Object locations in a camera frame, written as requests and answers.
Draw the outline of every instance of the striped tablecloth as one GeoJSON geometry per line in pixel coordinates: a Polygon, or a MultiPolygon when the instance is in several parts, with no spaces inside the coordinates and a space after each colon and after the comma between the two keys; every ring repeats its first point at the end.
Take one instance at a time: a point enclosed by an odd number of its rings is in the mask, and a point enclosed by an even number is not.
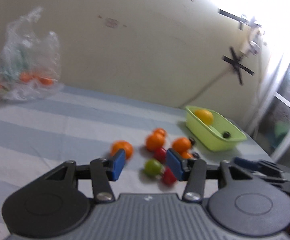
{"type": "MultiPolygon", "coordinates": [[[[181,195],[184,183],[167,188],[140,170],[150,157],[144,149],[145,137],[163,127],[169,147],[175,138],[191,135],[184,121],[181,109],[72,87],[45,100],[0,108],[0,240],[9,234],[1,216],[6,197],[65,160],[81,165],[106,156],[119,139],[130,142],[135,152],[120,179],[111,183],[116,197],[123,192],[181,195]]],[[[229,152],[211,153],[199,142],[196,151],[210,164],[234,156],[270,160],[251,138],[229,152]]],[[[92,196],[90,181],[80,182],[79,190],[92,196]]],[[[215,181],[206,183],[205,195],[216,190],[215,181]]]]}

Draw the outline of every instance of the red fruit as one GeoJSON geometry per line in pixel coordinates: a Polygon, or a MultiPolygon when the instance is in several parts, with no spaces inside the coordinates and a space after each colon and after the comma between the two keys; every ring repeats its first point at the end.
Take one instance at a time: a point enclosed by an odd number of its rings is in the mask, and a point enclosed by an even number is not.
{"type": "Polygon", "coordinates": [[[170,168],[167,167],[166,170],[164,171],[162,181],[167,186],[172,186],[177,181],[177,179],[175,178],[175,176],[170,168]]]}
{"type": "Polygon", "coordinates": [[[160,163],[165,163],[166,149],[163,147],[156,149],[153,158],[158,160],[160,163]]]}

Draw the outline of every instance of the green fruit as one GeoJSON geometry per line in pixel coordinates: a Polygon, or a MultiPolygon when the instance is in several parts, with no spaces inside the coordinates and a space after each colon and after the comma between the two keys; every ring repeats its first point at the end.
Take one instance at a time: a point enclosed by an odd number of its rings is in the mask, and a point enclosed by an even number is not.
{"type": "Polygon", "coordinates": [[[156,159],[150,159],[145,162],[144,172],[150,177],[155,177],[161,173],[163,165],[156,159]]]}

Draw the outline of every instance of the blue gripper pad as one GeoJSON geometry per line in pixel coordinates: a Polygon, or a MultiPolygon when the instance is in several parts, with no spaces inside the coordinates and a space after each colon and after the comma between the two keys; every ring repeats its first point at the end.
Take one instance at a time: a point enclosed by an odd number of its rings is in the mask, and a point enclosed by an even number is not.
{"type": "Polygon", "coordinates": [[[248,161],[248,160],[245,160],[245,159],[240,158],[240,157],[235,157],[233,159],[233,162],[236,165],[238,165],[238,166],[240,166],[242,168],[251,170],[251,171],[258,171],[258,169],[259,169],[258,162],[248,161]]]}
{"type": "Polygon", "coordinates": [[[184,180],[184,170],[182,168],[182,158],[173,149],[168,149],[166,153],[166,164],[179,181],[184,180]]]}
{"type": "Polygon", "coordinates": [[[118,180],[119,175],[120,175],[120,173],[123,170],[124,165],[125,165],[125,156],[126,156],[125,150],[119,149],[116,152],[116,154],[112,158],[110,158],[110,162],[112,165],[112,168],[110,171],[110,174],[111,174],[110,180],[111,181],[118,180]]]}

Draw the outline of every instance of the ribbed gray surface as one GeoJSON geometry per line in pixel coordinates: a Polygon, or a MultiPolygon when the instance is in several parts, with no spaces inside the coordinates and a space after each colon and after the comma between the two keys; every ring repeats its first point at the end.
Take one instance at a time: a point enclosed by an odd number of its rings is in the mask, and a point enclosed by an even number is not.
{"type": "MultiPolygon", "coordinates": [[[[26,238],[10,236],[8,240],[26,238]]],[[[121,194],[118,201],[96,206],[82,226],[53,240],[239,240],[214,225],[198,204],[176,194],[121,194]]],[[[290,240],[285,233],[258,240],[290,240]]]]}

